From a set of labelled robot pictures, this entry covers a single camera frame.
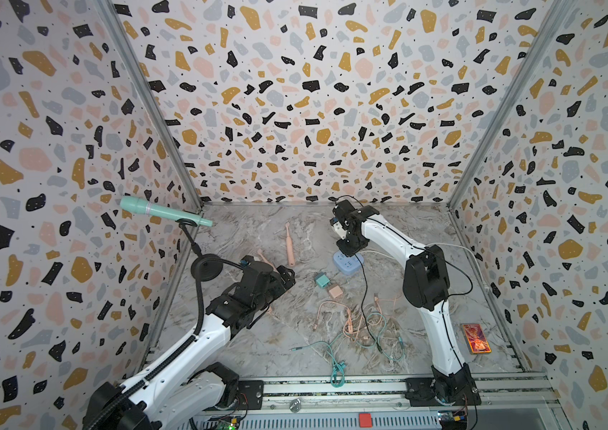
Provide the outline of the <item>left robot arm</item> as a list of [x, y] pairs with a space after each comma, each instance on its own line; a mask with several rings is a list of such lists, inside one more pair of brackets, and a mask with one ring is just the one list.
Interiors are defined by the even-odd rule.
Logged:
[[196, 325], [151, 365], [91, 396], [86, 429], [173, 429], [199, 413], [233, 409], [239, 376], [208, 361], [296, 283], [294, 270], [273, 268], [247, 255], [235, 265], [239, 281], [202, 310]]

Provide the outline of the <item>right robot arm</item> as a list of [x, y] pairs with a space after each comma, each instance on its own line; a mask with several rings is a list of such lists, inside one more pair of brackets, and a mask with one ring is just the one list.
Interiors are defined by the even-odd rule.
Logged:
[[402, 292], [409, 304], [418, 309], [428, 336], [436, 401], [444, 405], [480, 405], [476, 382], [458, 347], [451, 322], [450, 280], [443, 250], [410, 238], [375, 208], [356, 208], [348, 200], [336, 203], [330, 224], [339, 236], [336, 245], [345, 256], [355, 257], [374, 243], [404, 266]]

